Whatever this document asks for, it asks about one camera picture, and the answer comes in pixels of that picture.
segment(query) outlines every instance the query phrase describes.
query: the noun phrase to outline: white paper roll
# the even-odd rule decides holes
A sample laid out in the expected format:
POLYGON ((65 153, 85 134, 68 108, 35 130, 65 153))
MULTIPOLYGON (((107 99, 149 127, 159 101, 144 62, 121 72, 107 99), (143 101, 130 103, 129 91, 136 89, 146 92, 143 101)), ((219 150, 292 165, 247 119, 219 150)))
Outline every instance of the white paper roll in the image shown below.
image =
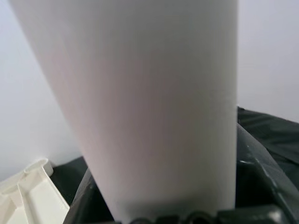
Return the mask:
POLYGON ((12 0, 116 220, 235 203, 236 0, 12 0))

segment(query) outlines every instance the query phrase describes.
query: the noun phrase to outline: white plastic tray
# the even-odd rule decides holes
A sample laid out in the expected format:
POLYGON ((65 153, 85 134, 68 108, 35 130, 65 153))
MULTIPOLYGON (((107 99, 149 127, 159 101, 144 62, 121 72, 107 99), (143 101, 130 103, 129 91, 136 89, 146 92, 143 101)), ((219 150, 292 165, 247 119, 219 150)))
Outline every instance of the white plastic tray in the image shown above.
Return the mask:
POLYGON ((48 159, 0 182, 0 224, 62 224, 69 210, 48 159))

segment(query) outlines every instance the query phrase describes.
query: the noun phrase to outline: white cylinder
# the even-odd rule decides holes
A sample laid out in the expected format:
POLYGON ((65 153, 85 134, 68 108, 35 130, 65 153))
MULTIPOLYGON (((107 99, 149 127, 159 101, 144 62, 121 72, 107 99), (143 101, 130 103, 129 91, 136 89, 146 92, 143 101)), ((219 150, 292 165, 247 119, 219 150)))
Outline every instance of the white cylinder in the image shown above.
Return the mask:
POLYGON ((12 0, 116 220, 235 203, 236 0, 12 0))

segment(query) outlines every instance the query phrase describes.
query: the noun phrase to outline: paper towel roll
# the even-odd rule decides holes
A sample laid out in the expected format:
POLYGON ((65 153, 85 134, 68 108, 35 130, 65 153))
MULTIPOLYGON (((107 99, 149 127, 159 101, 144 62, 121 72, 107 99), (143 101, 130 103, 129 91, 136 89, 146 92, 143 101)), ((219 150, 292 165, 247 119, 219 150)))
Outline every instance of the paper towel roll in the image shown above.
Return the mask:
POLYGON ((236 0, 12 0, 116 220, 235 203, 236 0))

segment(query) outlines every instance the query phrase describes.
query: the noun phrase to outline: white wall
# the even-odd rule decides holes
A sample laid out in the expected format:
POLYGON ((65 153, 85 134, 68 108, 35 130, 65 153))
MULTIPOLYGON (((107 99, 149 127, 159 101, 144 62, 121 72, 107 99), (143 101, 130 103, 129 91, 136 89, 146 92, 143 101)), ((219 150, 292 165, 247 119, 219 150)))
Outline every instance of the white wall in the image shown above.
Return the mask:
POLYGON ((7 3, 0 0, 0 181, 38 158, 81 154, 7 3))
POLYGON ((299 1, 239 1, 238 103, 299 122, 299 1))

